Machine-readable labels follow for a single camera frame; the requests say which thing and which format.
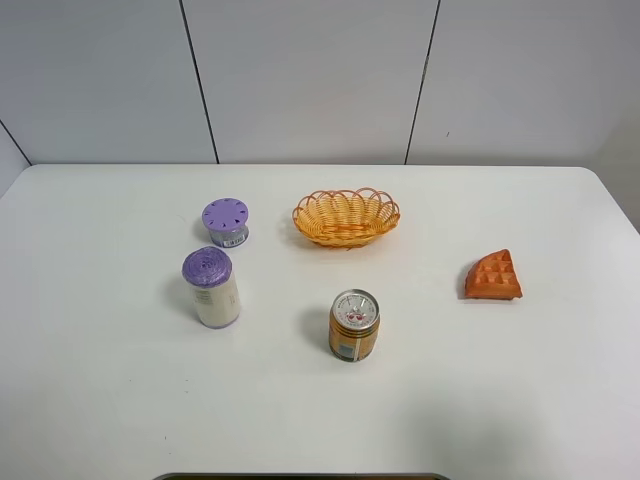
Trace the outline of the orange waffle slice bread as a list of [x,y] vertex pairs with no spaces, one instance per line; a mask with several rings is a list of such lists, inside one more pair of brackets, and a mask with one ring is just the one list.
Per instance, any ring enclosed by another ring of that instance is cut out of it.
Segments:
[[460,295],[464,300],[512,301],[523,297],[511,252],[498,250],[463,270]]

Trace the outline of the orange woven wicker basket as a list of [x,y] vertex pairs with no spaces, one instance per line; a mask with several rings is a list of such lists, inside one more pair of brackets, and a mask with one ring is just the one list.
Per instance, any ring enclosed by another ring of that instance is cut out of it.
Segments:
[[296,229],[312,243],[329,248],[364,247],[399,223],[399,205],[384,191],[318,190],[292,211]]

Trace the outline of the orange drink can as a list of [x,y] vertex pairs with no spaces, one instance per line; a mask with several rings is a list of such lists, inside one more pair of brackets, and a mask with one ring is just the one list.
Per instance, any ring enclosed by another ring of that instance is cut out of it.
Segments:
[[329,346],[346,362],[358,362],[374,350],[380,327],[380,309],[369,292],[350,289],[341,292],[329,311]]

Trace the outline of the purple lid air freshener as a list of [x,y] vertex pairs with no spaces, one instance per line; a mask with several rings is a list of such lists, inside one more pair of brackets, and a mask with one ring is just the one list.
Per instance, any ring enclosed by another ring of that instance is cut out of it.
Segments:
[[230,197],[208,203],[201,214],[211,241],[220,248],[234,248],[248,239],[248,217],[247,205]]

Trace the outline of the purple garbage bag roll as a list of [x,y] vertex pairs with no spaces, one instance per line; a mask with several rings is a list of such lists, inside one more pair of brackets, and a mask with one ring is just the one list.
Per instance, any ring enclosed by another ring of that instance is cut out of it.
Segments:
[[203,325],[221,329],[239,318],[241,304],[233,264],[224,251],[208,246],[192,252],[183,262],[182,276],[193,292]]

